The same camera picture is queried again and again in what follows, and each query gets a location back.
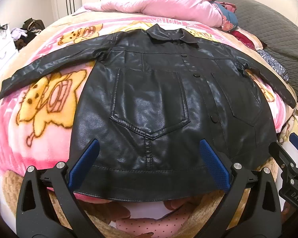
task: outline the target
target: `jacket collar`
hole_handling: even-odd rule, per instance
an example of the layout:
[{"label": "jacket collar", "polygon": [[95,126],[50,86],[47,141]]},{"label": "jacket collar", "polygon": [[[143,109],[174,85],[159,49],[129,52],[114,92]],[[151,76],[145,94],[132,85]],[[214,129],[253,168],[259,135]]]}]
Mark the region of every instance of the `jacket collar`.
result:
[{"label": "jacket collar", "polygon": [[164,30],[158,24],[147,29],[147,34],[158,40],[182,40],[186,43],[198,43],[198,39],[183,28],[176,30]]}]

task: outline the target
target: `white dresser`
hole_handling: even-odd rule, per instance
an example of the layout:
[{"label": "white dresser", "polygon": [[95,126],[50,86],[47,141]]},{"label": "white dresser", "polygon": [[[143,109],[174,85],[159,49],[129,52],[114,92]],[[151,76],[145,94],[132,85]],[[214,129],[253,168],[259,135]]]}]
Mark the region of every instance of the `white dresser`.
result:
[{"label": "white dresser", "polygon": [[17,54],[9,27],[7,30],[0,29],[0,76]]}]

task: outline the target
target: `jacket sleeve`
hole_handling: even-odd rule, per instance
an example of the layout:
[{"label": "jacket sleeve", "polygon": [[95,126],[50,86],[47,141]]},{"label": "jacket sleeve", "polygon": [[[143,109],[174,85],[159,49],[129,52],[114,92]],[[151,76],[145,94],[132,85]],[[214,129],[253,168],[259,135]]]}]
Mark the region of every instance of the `jacket sleeve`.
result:
[{"label": "jacket sleeve", "polygon": [[12,77],[2,82],[0,100],[12,92],[23,88],[40,78],[69,66],[91,61],[106,54],[113,46],[117,33],[88,39],[69,45],[38,58],[17,70]]},{"label": "jacket sleeve", "polygon": [[247,54],[228,45],[224,46],[226,50],[229,50],[233,59],[239,61],[244,66],[244,69],[250,69],[264,82],[271,86],[273,91],[275,91],[287,105],[289,105],[291,108],[295,108],[296,100],[294,99],[290,91],[286,88],[284,81],[281,78],[278,78],[277,74],[270,71],[264,65],[248,56]]}]

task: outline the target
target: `red fabric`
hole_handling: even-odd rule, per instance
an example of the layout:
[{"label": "red fabric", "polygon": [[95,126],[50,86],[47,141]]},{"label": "red fabric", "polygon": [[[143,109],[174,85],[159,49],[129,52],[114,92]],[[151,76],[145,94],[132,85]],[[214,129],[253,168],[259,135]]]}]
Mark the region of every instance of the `red fabric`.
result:
[{"label": "red fabric", "polygon": [[246,45],[248,48],[253,49],[256,51],[254,43],[249,40],[248,37],[246,37],[244,34],[237,30],[233,30],[230,32],[234,37],[236,37],[239,41],[241,41],[244,45]]}]

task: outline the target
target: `black bag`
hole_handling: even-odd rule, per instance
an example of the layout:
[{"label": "black bag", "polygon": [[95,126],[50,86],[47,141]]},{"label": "black bag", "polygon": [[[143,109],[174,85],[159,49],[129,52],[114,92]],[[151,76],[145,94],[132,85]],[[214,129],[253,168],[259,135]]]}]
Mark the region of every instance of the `black bag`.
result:
[{"label": "black bag", "polygon": [[34,20],[32,18],[29,18],[24,22],[22,29],[27,31],[44,30],[45,26],[42,20]]}]

